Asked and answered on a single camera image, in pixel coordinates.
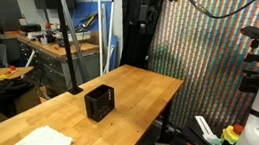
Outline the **black perforated box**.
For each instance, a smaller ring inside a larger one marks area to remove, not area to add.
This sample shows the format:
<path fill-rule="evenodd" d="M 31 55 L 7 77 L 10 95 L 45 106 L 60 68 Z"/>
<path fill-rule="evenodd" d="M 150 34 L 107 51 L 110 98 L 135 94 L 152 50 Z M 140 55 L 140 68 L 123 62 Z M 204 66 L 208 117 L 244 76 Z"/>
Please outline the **black perforated box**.
<path fill-rule="evenodd" d="M 115 108 L 114 89 L 101 84 L 85 94 L 86 114 L 90 119 L 100 122 Z"/>

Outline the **black vertical pole stand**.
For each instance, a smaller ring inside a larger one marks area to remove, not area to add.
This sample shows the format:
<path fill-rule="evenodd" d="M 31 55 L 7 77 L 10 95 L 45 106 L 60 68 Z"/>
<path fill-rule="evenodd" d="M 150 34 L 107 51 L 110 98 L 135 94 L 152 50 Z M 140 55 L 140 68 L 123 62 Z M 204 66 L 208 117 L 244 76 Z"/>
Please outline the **black vertical pole stand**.
<path fill-rule="evenodd" d="M 72 53 L 70 50 L 71 46 L 69 45 L 68 33 L 66 31 L 65 15 L 63 14 L 62 0 L 56 0 L 56 1 L 57 1 L 59 21 L 61 24 L 62 37 L 64 39 L 65 54 L 67 55 L 68 69 L 70 70 L 70 76 L 71 76 L 72 87 L 70 88 L 69 92 L 72 93 L 73 95 L 77 95 L 77 93 L 82 92 L 82 89 L 76 84 L 76 76 L 74 72 L 75 68 L 73 67 Z"/>

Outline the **white angled pole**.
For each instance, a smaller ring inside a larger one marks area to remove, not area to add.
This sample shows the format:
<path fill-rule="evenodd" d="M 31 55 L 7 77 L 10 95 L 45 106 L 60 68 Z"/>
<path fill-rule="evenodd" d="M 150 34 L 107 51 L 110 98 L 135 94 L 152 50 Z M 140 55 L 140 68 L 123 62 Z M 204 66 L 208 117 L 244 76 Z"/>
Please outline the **white angled pole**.
<path fill-rule="evenodd" d="M 103 75 L 103 69 L 104 69 L 104 66 L 103 66 L 103 61 L 104 61 L 104 59 L 103 59 L 103 45 L 104 45 L 104 43 L 103 43 L 103 36 L 102 36 L 103 28 L 102 28 L 102 20 L 101 20 L 101 18 L 102 18 L 101 0 L 97 1 L 97 6 L 98 6 L 98 12 L 97 12 L 98 13 L 98 21 L 99 21 L 99 23 L 98 23 L 98 29 L 99 29 L 99 33 L 98 33 L 98 36 L 99 36 L 99 51 L 98 52 L 99 52 L 99 59 L 100 59 L 100 61 L 99 61 L 99 67 L 100 67 L 99 75 L 102 76 Z"/>

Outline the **wooden workbench with drawers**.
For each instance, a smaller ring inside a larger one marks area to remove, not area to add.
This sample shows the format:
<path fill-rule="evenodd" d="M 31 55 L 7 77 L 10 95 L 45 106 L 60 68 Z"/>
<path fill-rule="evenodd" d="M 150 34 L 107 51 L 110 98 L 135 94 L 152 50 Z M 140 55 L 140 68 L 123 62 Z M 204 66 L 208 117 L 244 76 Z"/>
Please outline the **wooden workbench with drawers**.
<path fill-rule="evenodd" d="M 42 44 L 40 41 L 30 40 L 17 31 L 5 32 L 0 38 L 3 43 L 8 43 L 8 48 L 15 46 L 10 48 L 9 53 L 16 52 L 24 59 L 25 65 L 31 53 L 34 52 L 34 57 L 30 63 L 30 66 L 34 67 L 32 75 L 38 86 L 45 87 L 47 95 L 55 97 L 72 88 L 73 84 L 64 47 L 60 47 L 55 43 Z M 100 75 L 99 46 L 85 42 L 82 42 L 80 45 L 89 80 L 92 80 Z M 81 85 L 86 80 L 83 80 L 81 75 L 79 60 L 77 59 L 74 46 L 71 46 L 70 49 L 73 54 L 72 61 L 75 69 L 76 83 Z"/>

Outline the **yellow red emergency stop button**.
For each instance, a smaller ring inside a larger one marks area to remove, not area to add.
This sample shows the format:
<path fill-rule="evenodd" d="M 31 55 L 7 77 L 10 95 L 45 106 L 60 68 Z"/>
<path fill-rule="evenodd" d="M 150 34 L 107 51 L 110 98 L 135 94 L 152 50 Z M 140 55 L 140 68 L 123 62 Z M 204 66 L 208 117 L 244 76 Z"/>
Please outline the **yellow red emergency stop button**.
<path fill-rule="evenodd" d="M 234 124 L 232 126 L 228 125 L 227 128 L 223 130 L 221 134 L 221 139 L 223 141 L 227 141 L 231 145 L 234 145 L 239 140 L 243 130 L 244 130 L 244 127 L 242 125 L 238 125 L 238 124 Z"/>

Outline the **black bag on box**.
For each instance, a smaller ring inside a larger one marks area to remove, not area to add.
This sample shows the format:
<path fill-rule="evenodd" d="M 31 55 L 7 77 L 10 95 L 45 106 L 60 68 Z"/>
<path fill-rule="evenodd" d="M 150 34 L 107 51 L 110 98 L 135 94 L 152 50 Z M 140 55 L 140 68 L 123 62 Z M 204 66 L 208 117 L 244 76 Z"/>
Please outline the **black bag on box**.
<path fill-rule="evenodd" d="M 24 80 L 4 80 L 0 83 L 0 113 L 7 118 L 17 114 L 14 101 L 34 87 L 32 82 Z"/>

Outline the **round wooden stool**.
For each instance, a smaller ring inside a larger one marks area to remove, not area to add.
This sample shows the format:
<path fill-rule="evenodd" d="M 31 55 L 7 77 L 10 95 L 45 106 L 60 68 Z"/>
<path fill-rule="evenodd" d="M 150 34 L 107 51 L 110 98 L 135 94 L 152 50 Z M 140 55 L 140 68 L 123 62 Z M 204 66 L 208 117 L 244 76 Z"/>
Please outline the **round wooden stool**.
<path fill-rule="evenodd" d="M 0 68 L 0 81 L 2 80 L 13 80 L 15 78 L 23 78 L 24 75 L 32 71 L 33 66 L 29 67 L 6 67 Z"/>

